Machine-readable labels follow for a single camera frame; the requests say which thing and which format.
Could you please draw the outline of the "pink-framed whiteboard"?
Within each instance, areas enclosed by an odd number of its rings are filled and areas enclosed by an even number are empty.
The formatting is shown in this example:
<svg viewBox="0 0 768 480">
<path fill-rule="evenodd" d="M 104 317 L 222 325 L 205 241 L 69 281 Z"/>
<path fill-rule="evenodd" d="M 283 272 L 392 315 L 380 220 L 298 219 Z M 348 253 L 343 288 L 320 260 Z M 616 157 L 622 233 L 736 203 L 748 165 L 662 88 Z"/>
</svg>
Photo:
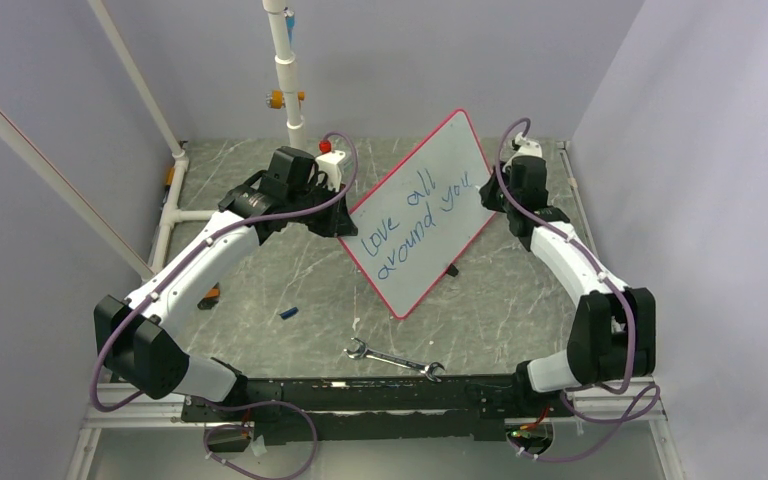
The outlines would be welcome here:
<svg viewBox="0 0 768 480">
<path fill-rule="evenodd" d="M 350 210 L 341 245 L 390 314 L 407 318 L 488 225 L 491 176 L 468 113 L 451 112 Z"/>
</svg>

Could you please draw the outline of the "blue marker cap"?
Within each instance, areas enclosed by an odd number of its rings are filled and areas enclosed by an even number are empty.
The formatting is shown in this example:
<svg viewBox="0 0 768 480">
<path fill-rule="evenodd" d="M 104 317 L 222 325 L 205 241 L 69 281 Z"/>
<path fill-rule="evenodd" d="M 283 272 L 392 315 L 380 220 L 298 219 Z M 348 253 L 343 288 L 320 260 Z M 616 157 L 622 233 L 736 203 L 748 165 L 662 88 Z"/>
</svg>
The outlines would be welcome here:
<svg viewBox="0 0 768 480">
<path fill-rule="evenodd" d="M 290 309 L 288 309 L 286 311 L 281 312 L 279 314 L 279 317 L 282 320 L 286 320 L 286 319 L 289 319 L 289 318 L 295 316 L 297 313 L 298 313 L 298 308 L 297 307 L 292 307 L 292 308 L 290 308 Z"/>
</svg>

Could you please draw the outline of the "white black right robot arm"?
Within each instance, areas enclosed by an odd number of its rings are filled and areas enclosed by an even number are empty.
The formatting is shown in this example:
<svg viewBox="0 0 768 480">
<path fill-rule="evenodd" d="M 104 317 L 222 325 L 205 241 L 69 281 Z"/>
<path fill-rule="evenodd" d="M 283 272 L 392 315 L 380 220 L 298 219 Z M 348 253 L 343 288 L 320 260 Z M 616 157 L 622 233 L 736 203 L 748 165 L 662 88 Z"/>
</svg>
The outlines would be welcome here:
<svg viewBox="0 0 768 480">
<path fill-rule="evenodd" d="M 622 393 L 656 366 L 656 300 L 612 274 L 580 239 L 569 217 L 548 202 L 545 161 L 517 154 L 497 162 L 480 188 L 484 208 L 507 218 L 523 247 L 554 274 L 575 306 L 566 346 L 520 363 L 511 401 L 534 415 L 550 395 L 598 385 Z"/>
</svg>

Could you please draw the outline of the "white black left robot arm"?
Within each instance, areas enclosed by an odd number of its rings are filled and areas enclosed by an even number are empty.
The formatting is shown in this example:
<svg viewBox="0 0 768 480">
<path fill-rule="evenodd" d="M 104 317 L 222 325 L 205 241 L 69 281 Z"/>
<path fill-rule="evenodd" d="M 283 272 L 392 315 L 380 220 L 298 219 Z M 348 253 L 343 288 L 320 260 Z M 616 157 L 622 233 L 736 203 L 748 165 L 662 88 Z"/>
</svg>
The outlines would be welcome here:
<svg viewBox="0 0 768 480">
<path fill-rule="evenodd" d="M 125 299 L 106 296 L 96 305 L 93 375 L 108 369 L 152 399 L 201 397 L 221 419 L 239 417 L 248 402 L 246 376 L 221 360 L 188 353 L 176 337 L 230 268 L 288 224 L 323 238 L 356 235 L 345 197 L 357 173 L 355 151 L 314 156 L 276 149 L 268 168 L 229 190 L 200 233 L 157 274 Z"/>
</svg>

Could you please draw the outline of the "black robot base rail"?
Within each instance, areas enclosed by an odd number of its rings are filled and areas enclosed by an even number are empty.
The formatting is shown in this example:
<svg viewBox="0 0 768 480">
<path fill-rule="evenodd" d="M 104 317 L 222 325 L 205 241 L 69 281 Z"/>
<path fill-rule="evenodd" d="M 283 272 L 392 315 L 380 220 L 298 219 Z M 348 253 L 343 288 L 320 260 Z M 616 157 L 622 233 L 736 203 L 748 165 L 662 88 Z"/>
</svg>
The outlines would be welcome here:
<svg viewBox="0 0 768 480">
<path fill-rule="evenodd" d="M 252 378 L 213 408 L 185 404 L 186 423 L 245 421 L 268 445 L 308 440 L 468 437 L 499 441 L 522 424 L 566 419 L 557 393 L 527 394 L 514 374 L 422 377 Z"/>
</svg>

